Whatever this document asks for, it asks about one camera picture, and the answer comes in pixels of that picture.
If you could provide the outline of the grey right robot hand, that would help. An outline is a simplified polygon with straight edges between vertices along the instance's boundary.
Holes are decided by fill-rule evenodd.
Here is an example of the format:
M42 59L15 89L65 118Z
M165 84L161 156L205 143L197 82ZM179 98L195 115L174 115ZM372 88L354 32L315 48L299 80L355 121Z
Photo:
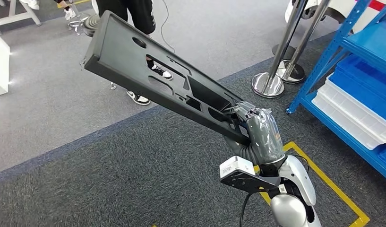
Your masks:
M249 135L248 145L224 137L235 155L251 161L253 165L267 165L284 158L283 143L271 109L258 108L242 101L224 109L223 113L236 115L238 124L245 123Z

